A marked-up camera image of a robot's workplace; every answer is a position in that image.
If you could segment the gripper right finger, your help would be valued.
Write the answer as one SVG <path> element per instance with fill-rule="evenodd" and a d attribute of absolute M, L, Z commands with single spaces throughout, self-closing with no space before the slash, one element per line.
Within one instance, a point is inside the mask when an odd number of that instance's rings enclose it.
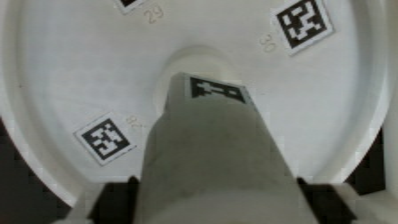
<path fill-rule="evenodd" d="M 398 197 L 387 192 L 361 195 L 346 184 L 297 179 L 318 224 L 398 224 Z"/>

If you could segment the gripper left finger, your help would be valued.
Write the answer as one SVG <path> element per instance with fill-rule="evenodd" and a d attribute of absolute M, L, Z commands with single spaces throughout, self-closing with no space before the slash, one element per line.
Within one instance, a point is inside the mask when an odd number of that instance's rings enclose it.
<path fill-rule="evenodd" d="M 139 179 L 110 182 L 80 197 L 68 216 L 55 224 L 133 224 Z"/>

